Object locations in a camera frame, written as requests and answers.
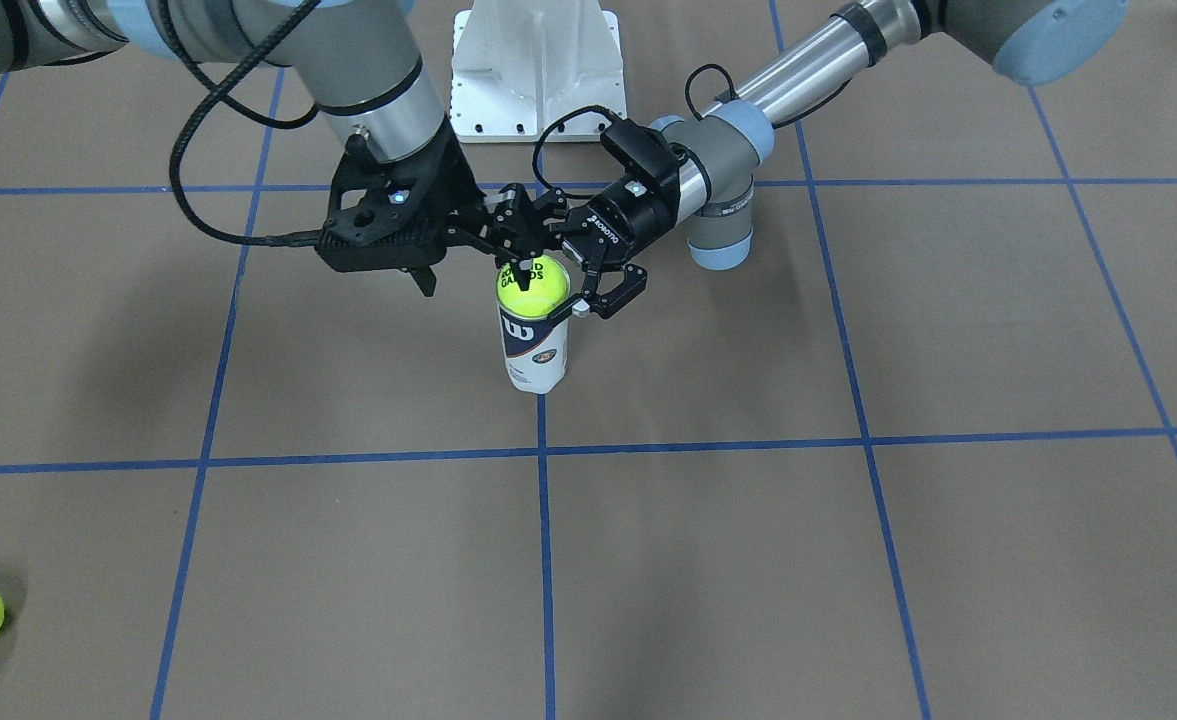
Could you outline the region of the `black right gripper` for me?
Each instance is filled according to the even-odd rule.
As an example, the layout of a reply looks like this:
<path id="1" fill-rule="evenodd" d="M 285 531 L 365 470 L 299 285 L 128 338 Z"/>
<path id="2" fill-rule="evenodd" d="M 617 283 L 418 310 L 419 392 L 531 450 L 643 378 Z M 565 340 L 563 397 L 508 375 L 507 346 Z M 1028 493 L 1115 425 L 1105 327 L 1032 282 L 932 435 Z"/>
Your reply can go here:
<path id="1" fill-rule="evenodd" d="M 431 299 L 433 265 L 455 246 L 496 256 L 528 291 L 544 252 L 541 211 L 524 184 L 484 196 L 447 120 L 423 149 L 395 161 L 375 159 L 367 138 L 351 133 L 314 247 L 324 264 L 335 272 L 404 269 Z"/>

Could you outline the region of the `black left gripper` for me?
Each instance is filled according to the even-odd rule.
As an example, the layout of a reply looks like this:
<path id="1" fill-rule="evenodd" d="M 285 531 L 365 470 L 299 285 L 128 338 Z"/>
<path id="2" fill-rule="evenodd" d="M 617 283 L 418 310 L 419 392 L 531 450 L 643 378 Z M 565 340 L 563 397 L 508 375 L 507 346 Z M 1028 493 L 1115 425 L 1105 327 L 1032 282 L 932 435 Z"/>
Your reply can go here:
<path id="1" fill-rule="evenodd" d="M 678 224 L 680 169 L 687 161 L 687 154 L 674 149 L 661 132 L 629 119 L 611 124 L 601 145 L 620 161 L 624 176 L 579 208 L 571 209 L 561 188 L 543 192 L 533 202 L 538 246 L 561 242 L 584 264 L 603 247 L 601 266 L 624 265 L 605 272 L 584 269 L 580 291 L 570 302 L 570 314 L 579 318 L 610 319 L 646 289 L 647 269 L 629 261 Z M 619 282 L 601 289 L 601 278 L 612 274 L 620 275 Z"/>

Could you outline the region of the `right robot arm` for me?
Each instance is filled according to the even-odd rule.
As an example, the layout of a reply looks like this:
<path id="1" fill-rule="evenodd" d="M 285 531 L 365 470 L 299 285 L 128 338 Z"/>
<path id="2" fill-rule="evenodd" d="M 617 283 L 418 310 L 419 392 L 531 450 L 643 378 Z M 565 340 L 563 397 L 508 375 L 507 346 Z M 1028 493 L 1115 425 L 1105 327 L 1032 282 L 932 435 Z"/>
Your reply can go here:
<path id="1" fill-rule="evenodd" d="M 184 65 L 207 96 L 173 144 L 168 178 L 201 233 L 262 249 L 314 249 L 335 272 L 395 269 L 424 295 L 433 265 L 470 245 L 528 288 L 538 255 L 518 211 L 484 199 L 408 27 L 406 1 L 0 1 L 0 74 L 64 67 L 135 45 Z M 295 69 L 312 96 L 295 120 L 251 115 L 233 99 L 251 69 Z M 275 129 L 315 119 L 344 144 L 315 231 L 232 233 L 192 208 L 181 178 L 192 138 L 224 105 Z"/>

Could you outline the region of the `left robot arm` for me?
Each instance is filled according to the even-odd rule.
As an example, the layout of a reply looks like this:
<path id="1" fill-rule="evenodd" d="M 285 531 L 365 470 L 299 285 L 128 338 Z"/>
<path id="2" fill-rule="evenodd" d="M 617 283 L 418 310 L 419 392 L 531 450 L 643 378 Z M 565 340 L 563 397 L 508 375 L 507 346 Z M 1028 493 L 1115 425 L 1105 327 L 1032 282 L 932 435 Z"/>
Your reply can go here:
<path id="1" fill-rule="evenodd" d="M 623 176 L 581 195 L 564 222 L 541 234 L 581 272 L 581 287 L 550 311 L 607 318 L 647 284 L 637 264 L 670 232 L 687 232 L 694 264 L 725 272 L 749 256 L 756 169 L 774 152 L 777 132 L 839 96 L 891 51 L 944 35 L 999 76 L 1036 87 L 1068 76 L 1112 40 L 1126 1 L 850 1 L 766 67 L 687 116 L 639 126 L 594 108 L 603 149 Z"/>

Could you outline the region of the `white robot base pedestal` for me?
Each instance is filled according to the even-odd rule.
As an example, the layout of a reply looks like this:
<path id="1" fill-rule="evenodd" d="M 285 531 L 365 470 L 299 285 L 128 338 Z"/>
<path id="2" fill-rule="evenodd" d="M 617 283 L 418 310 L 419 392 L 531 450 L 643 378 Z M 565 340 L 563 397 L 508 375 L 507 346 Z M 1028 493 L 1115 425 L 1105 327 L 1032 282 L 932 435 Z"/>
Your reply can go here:
<path id="1" fill-rule="evenodd" d="M 591 142 L 626 109 L 620 22 L 597 1 L 476 1 L 454 16 L 450 119 L 464 144 Z"/>

